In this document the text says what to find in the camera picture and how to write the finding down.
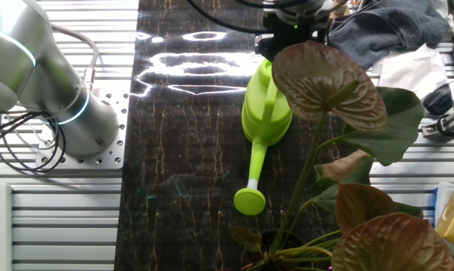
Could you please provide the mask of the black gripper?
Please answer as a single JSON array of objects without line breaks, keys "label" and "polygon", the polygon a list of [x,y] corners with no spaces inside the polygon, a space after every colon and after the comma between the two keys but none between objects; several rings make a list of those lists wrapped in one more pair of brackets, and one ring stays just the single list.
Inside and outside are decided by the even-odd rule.
[{"label": "black gripper", "polygon": [[255,53],[272,62],[284,48],[305,41],[321,42],[321,22],[313,18],[299,19],[295,24],[286,23],[279,18],[267,24],[273,36],[257,36]]}]

